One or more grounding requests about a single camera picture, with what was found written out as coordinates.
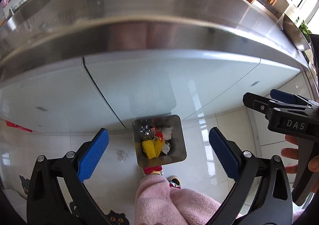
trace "cat sticker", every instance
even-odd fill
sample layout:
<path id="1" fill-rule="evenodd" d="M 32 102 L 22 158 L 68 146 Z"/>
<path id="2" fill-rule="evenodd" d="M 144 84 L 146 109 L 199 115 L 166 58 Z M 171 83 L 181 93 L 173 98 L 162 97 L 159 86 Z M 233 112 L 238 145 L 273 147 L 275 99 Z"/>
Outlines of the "cat sticker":
<path id="1" fill-rule="evenodd" d="M 125 213 L 116 213 L 113 210 L 110 210 L 110 213 L 106 216 L 114 225 L 130 225 Z"/>
<path id="2" fill-rule="evenodd" d="M 19 175 L 23 191 L 26 195 L 29 193 L 30 178 L 24 174 Z"/>

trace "blue gripper pad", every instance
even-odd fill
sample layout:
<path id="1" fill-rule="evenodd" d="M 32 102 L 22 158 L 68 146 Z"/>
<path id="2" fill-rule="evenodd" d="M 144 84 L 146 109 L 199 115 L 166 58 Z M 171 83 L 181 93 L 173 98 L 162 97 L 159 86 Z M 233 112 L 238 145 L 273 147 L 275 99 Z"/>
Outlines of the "blue gripper pad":
<path id="1" fill-rule="evenodd" d="M 213 127 L 209 131 L 208 139 L 227 176 L 237 182 L 240 177 L 240 163 L 232 153 L 223 134 L 217 127 Z"/>
<path id="2" fill-rule="evenodd" d="M 93 174 L 94 169 L 108 146 L 108 139 L 108 131 L 106 129 L 100 130 L 94 137 L 94 141 L 89 149 L 79 161 L 78 178 L 81 183 L 89 179 Z"/>
<path id="3" fill-rule="evenodd" d="M 277 101 L 283 102 L 283 103 L 289 103 L 289 104 L 295 104 L 296 99 L 293 94 L 286 93 L 277 89 L 272 89 L 270 91 L 270 97 L 272 99 L 275 99 Z"/>

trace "stainless steel countertop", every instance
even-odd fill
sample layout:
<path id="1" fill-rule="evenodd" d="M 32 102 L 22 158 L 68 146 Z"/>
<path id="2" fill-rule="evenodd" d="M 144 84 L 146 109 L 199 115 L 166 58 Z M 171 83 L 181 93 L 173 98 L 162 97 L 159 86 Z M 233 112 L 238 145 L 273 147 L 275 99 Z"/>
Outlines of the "stainless steel countertop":
<path id="1" fill-rule="evenodd" d="M 0 28 L 0 82 L 74 57 L 169 48 L 307 68 L 276 23 L 245 0 L 29 0 Z"/>

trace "metal screw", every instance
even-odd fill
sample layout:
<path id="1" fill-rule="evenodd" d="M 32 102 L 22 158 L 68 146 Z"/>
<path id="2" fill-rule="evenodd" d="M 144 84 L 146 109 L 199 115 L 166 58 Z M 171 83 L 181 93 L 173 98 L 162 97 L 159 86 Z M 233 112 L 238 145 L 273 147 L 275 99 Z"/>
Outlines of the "metal screw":
<path id="1" fill-rule="evenodd" d="M 278 155 L 274 155 L 274 160 L 277 161 L 277 162 L 280 162 L 281 158 Z"/>
<path id="2" fill-rule="evenodd" d="M 246 158 L 250 158 L 252 156 L 251 152 L 250 151 L 244 151 L 244 156 Z"/>
<path id="3" fill-rule="evenodd" d="M 66 154 L 66 157 L 67 158 L 73 158 L 75 155 L 75 153 L 73 151 L 69 151 L 67 154 Z"/>
<path id="4" fill-rule="evenodd" d="M 44 156 L 42 156 L 42 155 L 41 155 L 41 156 L 38 156 L 38 161 L 39 161 L 39 162 L 42 162 L 43 160 L 44 160 Z"/>

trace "white cabinet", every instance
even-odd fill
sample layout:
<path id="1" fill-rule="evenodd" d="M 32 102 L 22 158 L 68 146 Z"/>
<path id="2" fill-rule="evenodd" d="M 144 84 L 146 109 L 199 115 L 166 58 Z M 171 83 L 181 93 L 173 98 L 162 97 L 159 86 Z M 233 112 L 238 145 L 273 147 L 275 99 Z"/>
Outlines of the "white cabinet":
<path id="1" fill-rule="evenodd" d="M 124 129 L 82 69 L 38 75 L 0 90 L 0 116 L 47 133 Z"/>
<path id="2" fill-rule="evenodd" d="M 244 106 L 242 98 L 245 93 L 250 92 L 265 96 L 269 94 L 270 90 L 280 87 L 299 72 L 299 69 L 261 59 L 258 66 L 247 75 L 187 119 L 218 114 Z"/>
<path id="3" fill-rule="evenodd" d="M 126 127 L 136 118 L 195 113 L 259 58 L 222 52 L 150 50 L 85 57 L 93 80 Z"/>

